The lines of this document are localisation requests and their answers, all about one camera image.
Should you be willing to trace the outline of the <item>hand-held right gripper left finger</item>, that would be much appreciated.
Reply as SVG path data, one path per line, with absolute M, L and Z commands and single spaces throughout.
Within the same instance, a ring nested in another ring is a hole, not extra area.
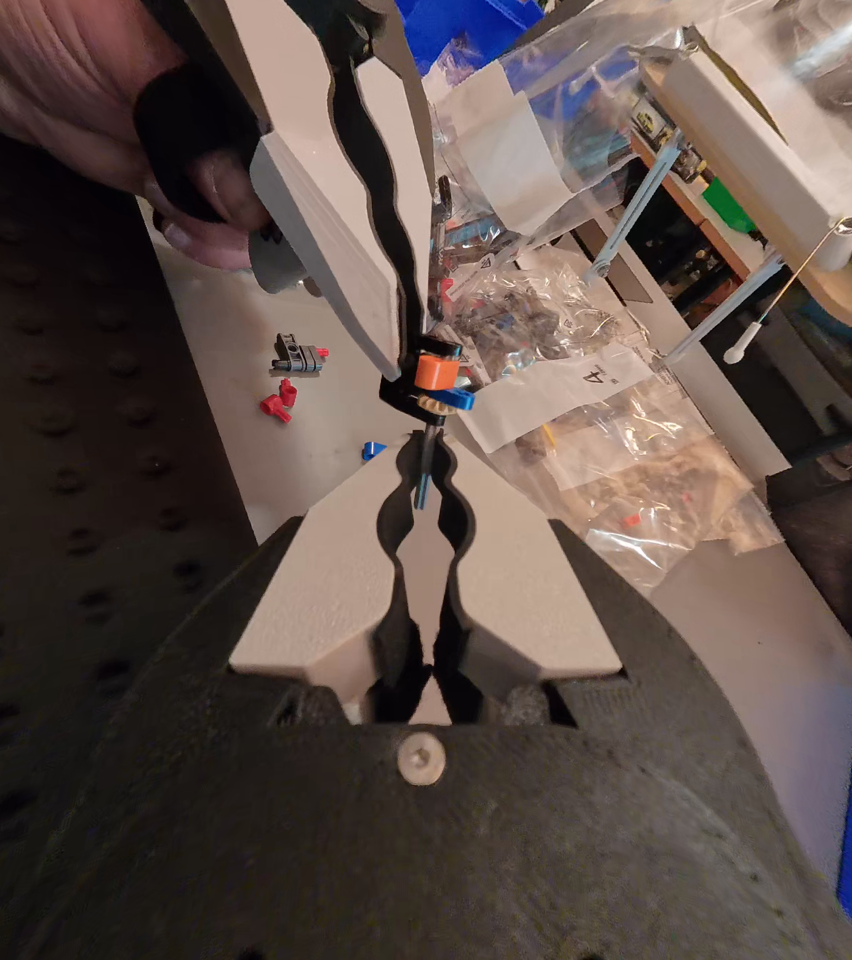
M 431 674 L 397 553 L 411 532 L 422 442 L 400 440 L 315 503 L 293 534 L 229 658 L 239 674 L 368 699 L 374 721 L 408 722 Z

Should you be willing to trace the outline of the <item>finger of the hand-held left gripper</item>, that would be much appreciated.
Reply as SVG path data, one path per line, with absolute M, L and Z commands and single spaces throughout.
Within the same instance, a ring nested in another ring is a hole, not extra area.
M 229 1 L 266 114 L 252 185 L 336 317 L 378 372 L 421 333 L 393 171 L 357 71 L 415 66 L 395 2 Z
M 434 191 L 429 103 L 415 66 L 395 70 L 372 56 L 359 66 L 357 79 L 393 171 L 395 208 L 411 247 L 422 308 L 419 327 L 426 333 Z

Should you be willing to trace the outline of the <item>tall clear lego bag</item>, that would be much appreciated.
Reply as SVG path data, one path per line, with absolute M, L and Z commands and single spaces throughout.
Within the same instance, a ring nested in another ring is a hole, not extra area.
M 641 69 L 684 46 L 698 2 L 560 2 L 490 63 L 425 84 L 437 171 L 481 216 L 529 241 L 617 203 Z

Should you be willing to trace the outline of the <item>person's left hand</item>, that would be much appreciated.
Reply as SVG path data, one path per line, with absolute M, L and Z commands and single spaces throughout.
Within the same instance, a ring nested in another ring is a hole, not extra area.
M 0 133 L 147 200 L 183 256 L 248 270 L 248 236 L 270 218 L 236 154 L 215 150 L 192 164 L 196 189 L 222 219 L 202 222 L 168 200 L 134 129 L 146 86 L 187 60 L 141 2 L 0 1 Z

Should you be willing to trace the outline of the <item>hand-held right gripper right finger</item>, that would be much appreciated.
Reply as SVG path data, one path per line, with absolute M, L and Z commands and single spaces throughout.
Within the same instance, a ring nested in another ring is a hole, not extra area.
M 438 526 L 453 549 L 433 676 L 453 724 L 478 724 L 510 695 L 606 680 L 624 666 L 552 523 L 485 462 L 438 439 Z

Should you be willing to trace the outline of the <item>grey lego axle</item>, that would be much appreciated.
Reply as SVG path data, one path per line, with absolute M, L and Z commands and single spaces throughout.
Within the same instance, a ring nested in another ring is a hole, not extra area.
M 427 424 L 420 443 L 418 473 L 413 492 L 412 505 L 417 511 L 424 510 L 432 482 L 432 462 L 436 443 L 443 436 L 443 428 Z

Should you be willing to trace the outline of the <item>black lego beam assembly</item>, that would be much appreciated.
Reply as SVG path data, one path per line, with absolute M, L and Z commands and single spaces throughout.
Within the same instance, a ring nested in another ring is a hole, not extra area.
M 471 393 L 456 387 L 462 353 L 458 342 L 413 335 L 399 361 L 400 375 L 394 380 L 381 379 L 379 399 L 425 428 L 442 430 L 449 417 L 471 410 L 475 403 Z

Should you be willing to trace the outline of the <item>grey book stand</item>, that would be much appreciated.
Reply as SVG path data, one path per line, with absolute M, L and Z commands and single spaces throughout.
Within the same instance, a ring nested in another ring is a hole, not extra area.
M 763 23 L 772 3 L 705 4 L 680 51 L 653 50 L 642 81 L 813 299 L 852 328 L 852 129 L 780 59 Z

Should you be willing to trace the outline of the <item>dark grey lego connector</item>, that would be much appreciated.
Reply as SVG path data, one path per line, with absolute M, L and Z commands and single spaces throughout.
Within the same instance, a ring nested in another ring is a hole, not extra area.
M 271 369 L 278 375 L 317 376 L 330 357 L 330 351 L 321 346 L 302 344 L 293 334 L 279 333 L 276 336 L 275 357 Z

